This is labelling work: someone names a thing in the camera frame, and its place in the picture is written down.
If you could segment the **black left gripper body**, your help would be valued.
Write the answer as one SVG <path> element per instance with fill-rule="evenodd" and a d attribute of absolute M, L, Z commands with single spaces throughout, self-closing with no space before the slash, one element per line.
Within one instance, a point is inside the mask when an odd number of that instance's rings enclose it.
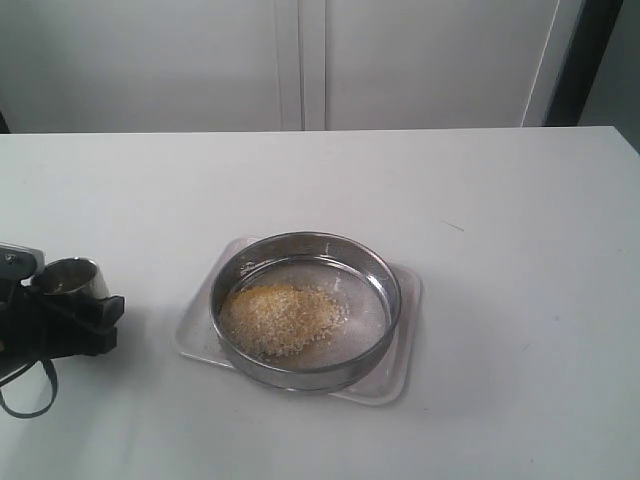
<path fill-rule="evenodd" d="M 74 311 L 20 284 L 1 287 L 1 363 L 57 359 L 61 337 L 72 329 L 98 333 Z"/>

